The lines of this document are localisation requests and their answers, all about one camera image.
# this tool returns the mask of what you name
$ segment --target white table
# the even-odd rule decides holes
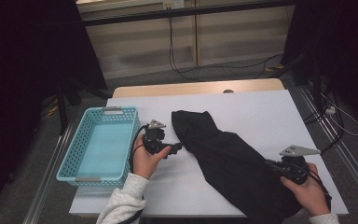
[[[315,148],[288,91],[113,98],[107,103],[111,105],[137,106],[142,125],[151,119],[165,123],[166,143],[178,142],[172,111],[187,110],[210,112],[218,129],[237,133],[266,159],[280,161],[279,151],[290,145]],[[333,197],[332,212],[348,214],[322,158],[313,155],[306,160],[318,166]],[[98,216],[112,191],[111,187],[79,187],[70,213]],[[144,217],[245,217],[205,181],[197,160],[185,148],[158,165],[145,198]]]

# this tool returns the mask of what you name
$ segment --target dark floor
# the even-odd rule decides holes
[[[278,64],[279,59],[271,60],[267,66]],[[258,62],[238,62],[226,63],[225,65],[244,65]],[[203,81],[217,80],[234,80],[234,79],[250,79],[260,75],[263,67],[262,64],[251,68],[233,69],[233,68],[203,68],[193,72],[185,73],[185,76],[194,77]],[[269,73],[264,73],[260,77],[268,77]],[[306,87],[298,87],[294,84],[292,76],[285,75],[281,77],[284,87],[290,91],[294,102],[298,108],[300,115],[305,118],[311,110],[306,103],[301,89]],[[163,83],[181,83],[193,82],[194,80],[179,76],[173,71],[159,72],[155,74],[141,75],[138,77],[124,77],[113,80],[107,80],[111,94],[115,88],[120,86],[136,86]],[[95,98],[87,92],[81,92],[83,98],[81,105],[68,105],[69,119],[76,126],[81,118],[83,111],[89,107],[105,105],[106,101]],[[338,96],[340,107],[348,112],[348,114],[356,117],[356,111],[353,110],[345,99]],[[358,132],[357,125],[348,117],[344,116],[345,127],[348,130]],[[318,121],[307,125],[310,135],[315,142],[317,148],[325,148],[330,144],[324,132],[323,126]],[[68,214],[68,210],[72,203],[76,188],[66,183],[55,180],[55,174],[52,178],[51,185],[46,188],[48,197],[41,200],[40,211],[36,211],[36,216],[27,217],[27,213],[33,204],[33,199],[39,189],[39,185],[44,179],[45,171],[50,163],[50,158],[54,153],[58,142],[62,141],[59,136],[60,119],[58,114],[52,116],[44,116],[41,118],[40,125],[34,135],[34,140],[28,149],[28,153],[23,158],[21,166],[15,171],[15,181],[6,184],[0,195],[0,223],[95,223],[96,218],[81,218]],[[338,146],[345,146],[358,162],[358,136],[344,133]],[[335,175],[335,181],[338,191],[341,193],[350,214],[340,217],[340,223],[358,223],[358,183],[353,177],[351,170],[348,169],[345,162],[341,159],[339,148],[332,147],[323,155],[329,171]],[[185,218],[185,219],[148,219],[145,223],[246,223],[243,218],[222,219],[222,218]],[[307,217],[291,217],[284,223],[308,223]]]

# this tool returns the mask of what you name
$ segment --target black garment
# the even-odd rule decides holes
[[[172,112],[172,126],[206,181],[253,223],[282,223],[302,208],[263,156],[235,133],[218,130],[208,112]]]

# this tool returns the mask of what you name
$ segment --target white sleeve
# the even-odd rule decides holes
[[[336,214],[325,214],[317,217],[310,217],[311,224],[339,224]]]
[[[115,189],[106,206],[98,216],[97,224],[115,224],[125,221],[139,210],[145,208],[146,201],[143,200],[145,188],[149,180],[129,173],[123,189]]]

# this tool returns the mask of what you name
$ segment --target basket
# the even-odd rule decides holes
[[[73,186],[122,186],[131,142],[140,127],[135,107],[87,109],[57,173]]]

